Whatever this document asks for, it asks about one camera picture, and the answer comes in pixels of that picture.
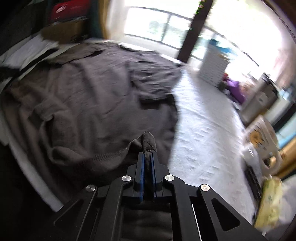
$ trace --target red object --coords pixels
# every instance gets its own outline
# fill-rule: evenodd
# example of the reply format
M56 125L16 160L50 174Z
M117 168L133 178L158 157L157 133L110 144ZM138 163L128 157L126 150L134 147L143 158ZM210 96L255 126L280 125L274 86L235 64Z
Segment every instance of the red object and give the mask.
M222 80L226 81L226 80L227 80L227 77L228 77L228 74L227 74L227 73L224 73L224 74L223 74L223 79L222 79Z
M88 15L89 0L72 0L54 5L49 18L51 23Z

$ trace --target silver screw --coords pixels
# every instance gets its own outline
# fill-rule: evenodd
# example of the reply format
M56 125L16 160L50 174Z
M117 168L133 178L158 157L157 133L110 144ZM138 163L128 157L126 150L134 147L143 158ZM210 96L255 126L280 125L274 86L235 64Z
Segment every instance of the silver screw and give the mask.
M125 175L125 176L122 177L122 180L123 180L124 182L128 182L128 181L131 180L131 177L128 176L128 175Z
M172 180L174 180L175 178L174 178L173 175L166 175L166 176L165 176L165 179L166 179L167 181L172 181Z
M203 190L203 191L205 191L205 192L207 192L207 191L210 190L210 187L209 187L209 185L207 185L207 184L202 184L202 185L200 186L200 189Z
M88 185L86 188L85 188L88 192L93 192L96 187L94 185Z

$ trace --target yellow package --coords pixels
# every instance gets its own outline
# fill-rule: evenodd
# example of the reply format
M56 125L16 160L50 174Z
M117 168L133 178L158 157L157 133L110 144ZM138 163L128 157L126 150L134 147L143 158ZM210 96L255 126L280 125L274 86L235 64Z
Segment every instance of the yellow package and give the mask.
M261 232L268 232L276 227L281 210L283 195L282 182L278 177L263 183L262 199L254 227Z

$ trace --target white bed sheet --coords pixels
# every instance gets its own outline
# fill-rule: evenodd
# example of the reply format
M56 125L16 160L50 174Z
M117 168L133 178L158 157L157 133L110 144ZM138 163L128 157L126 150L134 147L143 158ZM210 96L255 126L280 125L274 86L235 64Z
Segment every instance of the white bed sheet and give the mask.
M134 45L125 45L138 50L147 50ZM29 59L30 53L24 53L22 58ZM255 208L240 159L243 125L230 101L216 87L203 80L191 78L186 70L183 70L182 79L174 88L173 94L179 121L169 164L171 174L190 185L199 186L204 183L210 185L251 222ZM54 211L58 211L62 207L61 202L29 162L25 152L8 129L1 112L0 120L3 122L4 132L21 170L41 198Z
M3 55L6 55L6 57L2 62L2 65L22 69L47 50L58 48L58 46L58 42L45 40L38 34L28 42L24 43L24 45L20 46L20 48L10 56L8 56L10 51L8 51L7 54L4 53Z

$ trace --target purple cloth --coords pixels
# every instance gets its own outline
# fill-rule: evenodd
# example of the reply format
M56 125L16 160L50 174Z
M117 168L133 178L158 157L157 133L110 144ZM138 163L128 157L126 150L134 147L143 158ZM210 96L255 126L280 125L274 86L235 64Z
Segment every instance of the purple cloth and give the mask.
M240 103L244 103L244 101L246 100L246 97L244 95L242 95L242 93L240 92L239 89L239 82L238 81L234 81L231 79L227 80L227 85L228 85L228 89L230 91L230 93L233 95L233 97Z

